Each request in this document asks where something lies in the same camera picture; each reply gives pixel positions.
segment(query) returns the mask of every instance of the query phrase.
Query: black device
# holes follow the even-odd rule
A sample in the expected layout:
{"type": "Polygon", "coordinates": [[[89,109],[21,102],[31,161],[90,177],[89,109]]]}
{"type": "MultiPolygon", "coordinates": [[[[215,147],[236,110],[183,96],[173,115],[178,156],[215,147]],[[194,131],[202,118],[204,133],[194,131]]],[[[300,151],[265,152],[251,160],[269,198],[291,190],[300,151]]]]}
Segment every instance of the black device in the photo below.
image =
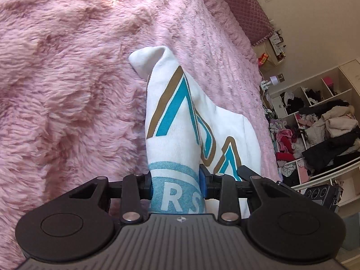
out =
{"type": "Polygon", "coordinates": [[[25,214],[15,230],[27,260],[21,270],[105,269],[344,269],[336,254],[345,238],[342,219],[286,185],[245,166],[245,181],[200,166],[213,214],[143,215],[151,174],[109,182],[97,177],[25,214]],[[120,218],[109,216],[121,198],[120,218]],[[250,217],[241,219],[238,198],[250,217]]]}
{"type": "Polygon", "coordinates": [[[304,196],[319,205],[323,205],[330,210],[335,211],[341,197],[341,192],[342,189],[338,184],[334,186],[325,184],[307,188],[304,196]]]}

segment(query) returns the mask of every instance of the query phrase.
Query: pink faux fur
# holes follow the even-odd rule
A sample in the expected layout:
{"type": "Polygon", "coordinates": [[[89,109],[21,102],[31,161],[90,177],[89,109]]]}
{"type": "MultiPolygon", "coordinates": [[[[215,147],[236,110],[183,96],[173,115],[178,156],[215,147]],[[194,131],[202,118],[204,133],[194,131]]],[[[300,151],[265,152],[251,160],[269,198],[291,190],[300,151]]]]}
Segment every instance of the pink faux fur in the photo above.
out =
{"type": "Polygon", "coordinates": [[[278,178],[255,53],[224,0],[0,0],[0,268],[27,211],[99,175],[146,172],[145,86],[128,56],[166,45],[244,114],[278,178]]]}

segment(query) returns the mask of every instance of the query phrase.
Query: ribbed black surface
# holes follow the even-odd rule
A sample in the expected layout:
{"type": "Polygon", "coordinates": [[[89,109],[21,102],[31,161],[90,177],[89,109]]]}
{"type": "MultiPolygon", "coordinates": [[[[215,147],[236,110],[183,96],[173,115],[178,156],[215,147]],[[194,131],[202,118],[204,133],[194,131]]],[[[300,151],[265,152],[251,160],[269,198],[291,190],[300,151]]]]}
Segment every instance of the ribbed black surface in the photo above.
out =
{"type": "Polygon", "coordinates": [[[237,227],[218,224],[212,215],[152,214],[141,225],[124,227],[105,251],[81,262],[48,265],[28,260],[19,270],[335,270],[334,260],[317,265],[288,265],[260,254],[237,227]]]}

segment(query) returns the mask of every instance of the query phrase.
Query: pink pillow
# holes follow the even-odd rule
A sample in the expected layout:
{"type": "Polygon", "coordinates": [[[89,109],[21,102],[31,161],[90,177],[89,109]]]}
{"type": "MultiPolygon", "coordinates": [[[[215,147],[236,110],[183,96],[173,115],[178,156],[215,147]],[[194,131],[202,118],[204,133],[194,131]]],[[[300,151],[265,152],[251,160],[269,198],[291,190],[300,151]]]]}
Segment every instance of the pink pillow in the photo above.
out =
{"type": "Polygon", "coordinates": [[[273,27],[257,0],[225,0],[225,2],[251,44],[261,43],[271,35],[273,27]]]}

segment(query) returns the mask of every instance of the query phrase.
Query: black jacket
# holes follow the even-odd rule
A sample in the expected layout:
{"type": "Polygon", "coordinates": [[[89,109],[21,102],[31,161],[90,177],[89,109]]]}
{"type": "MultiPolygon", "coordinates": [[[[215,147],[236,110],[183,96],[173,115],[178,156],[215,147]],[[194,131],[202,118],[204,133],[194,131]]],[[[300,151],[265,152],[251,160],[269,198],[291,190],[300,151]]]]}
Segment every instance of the black jacket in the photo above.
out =
{"type": "Polygon", "coordinates": [[[316,114],[318,117],[321,117],[322,114],[325,114],[327,111],[331,110],[334,106],[349,106],[349,103],[341,99],[327,101],[316,106],[307,106],[299,109],[299,114],[301,115],[310,115],[316,114]]]}
{"type": "Polygon", "coordinates": [[[335,156],[343,153],[351,147],[356,138],[360,136],[360,128],[356,127],[352,131],[339,137],[327,139],[309,149],[302,155],[307,163],[316,170],[320,170],[328,165],[335,156]]]}

